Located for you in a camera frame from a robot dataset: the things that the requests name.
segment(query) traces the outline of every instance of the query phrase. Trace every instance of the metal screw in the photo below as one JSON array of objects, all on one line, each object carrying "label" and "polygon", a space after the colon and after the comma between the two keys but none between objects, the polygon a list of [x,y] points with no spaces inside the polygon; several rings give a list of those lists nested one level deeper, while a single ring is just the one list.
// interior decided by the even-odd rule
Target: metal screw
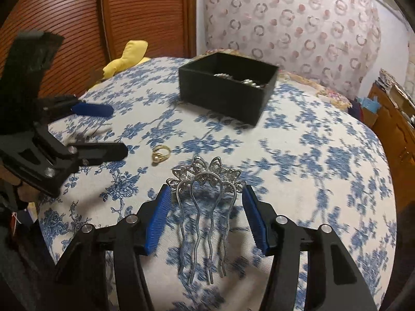
[{"label": "metal screw", "polygon": [[138,217],[137,217],[137,215],[131,214],[131,215],[128,215],[125,220],[127,221],[127,223],[133,224],[133,223],[136,223],[138,221]]},{"label": "metal screw", "polygon": [[288,219],[283,215],[279,215],[277,216],[275,221],[277,221],[279,224],[286,224],[288,222]]},{"label": "metal screw", "polygon": [[84,232],[85,234],[87,232],[90,232],[92,230],[92,224],[84,224],[81,228],[82,232]]},{"label": "metal screw", "polygon": [[48,167],[48,168],[45,169],[45,175],[48,178],[53,178],[55,176],[55,170],[51,167]]},{"label": "metal screw", "polygon": [[322,226],[321,226],[321,230],[323,231],[323,232],[325,232],[326,234],[329,234],[329,233],[331,233],[331,231],[333,230],[328,224],[323,224]]},{"label": "metal screw", "polygon": [[76,154],[78,152],[78,149],[75,146],[69,146],[68,151],[70,154]]}]

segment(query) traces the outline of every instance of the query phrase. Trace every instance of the pearl ring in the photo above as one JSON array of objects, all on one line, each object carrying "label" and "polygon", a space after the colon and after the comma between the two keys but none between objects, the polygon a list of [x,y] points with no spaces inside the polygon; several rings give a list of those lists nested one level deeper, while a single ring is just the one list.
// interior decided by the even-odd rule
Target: pearl ring
[{"label": "pearl ring", "polygon": [[[158,150],[167,150],[167,154],[163,155]],[[153,153],[151,154],[151,159],[155,164],[159,164],[163,162],[164,160],[167,160],[170,157],[170,148],[168,148],[166,145],[157,145],[155,148],[153,148]]]}]

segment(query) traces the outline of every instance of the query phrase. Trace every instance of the hand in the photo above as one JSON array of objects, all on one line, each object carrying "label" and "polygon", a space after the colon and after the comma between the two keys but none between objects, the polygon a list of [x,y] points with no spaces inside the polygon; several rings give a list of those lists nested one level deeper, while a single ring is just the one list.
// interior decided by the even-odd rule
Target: hand
[{"label": "hand", "polygon": [[[0,179],[12,184],[13,186],[20,185],[20,179],[9,172],[3,165],[0,165]],[[39,197],[39,191],[33,188],[31,185],[28,185],[23,181],[22,185],[17,188],[17,194],[19,199],[24,202],[34,202],[37,201]]]}]

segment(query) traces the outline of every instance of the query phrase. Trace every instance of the black box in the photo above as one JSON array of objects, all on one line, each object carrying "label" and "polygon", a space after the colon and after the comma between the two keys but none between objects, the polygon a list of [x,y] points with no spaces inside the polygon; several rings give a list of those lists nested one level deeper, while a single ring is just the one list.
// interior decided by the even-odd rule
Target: black box
[{"label": "black box", "polygon": [[[229,74],[233,80],[214,76]],[[215,53],[179,68],[180,97],[189,103],[256,125],[271,97],[278,67],[250,58]],[[257,89],[243,84],[252,80]]]}]

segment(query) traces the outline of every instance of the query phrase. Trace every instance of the blue gripper pad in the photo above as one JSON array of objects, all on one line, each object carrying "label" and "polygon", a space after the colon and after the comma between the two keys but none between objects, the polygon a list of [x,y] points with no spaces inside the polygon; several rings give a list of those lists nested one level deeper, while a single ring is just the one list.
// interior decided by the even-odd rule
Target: blue gripper pad
[{"label": "blue gripper pad", "polygon": [[151,203],[155,203],[156,207],[146,228],[146,243],[144,250],[147,255],[151,254],[157,248],[158,240],[163,233],[165,218],[167,217],[171,207],[170,187],[168,185],[163,185],[156,200]]},{"label": "blue gripper pad", "polygon": [[109,118],[114,114],[114,108],[107,104],[90,104],[80,102],[74,105],[71,110],[74,114],[79,116]]},{"label": "blue gripper pad", "polygon": [[251,228],[252,236],[254,237],[255,245],[262,250],[263,254],[269,252],[269,245],[266,239],[266,227],[262,220],[261,214],[257,207],[258,199],[250,185],[247,185],[242,190],[242,205],[248,223]]}]

